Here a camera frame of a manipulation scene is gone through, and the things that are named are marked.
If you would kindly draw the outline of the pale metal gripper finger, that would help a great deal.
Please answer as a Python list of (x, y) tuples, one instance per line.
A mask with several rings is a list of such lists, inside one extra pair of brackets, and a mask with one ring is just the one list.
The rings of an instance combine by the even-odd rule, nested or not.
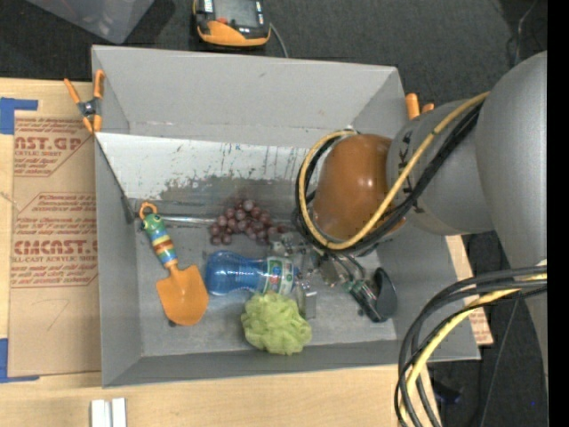
[(295, 296), (301, 316), (305, 319), (317, 317), (317, 291), (308, 281), (299, 281), (295, 286)]
[(276, 233), (269, 236), (270, 254), (276, 256), (294, 256), (306, 253), (306, 242), (296, 232)]

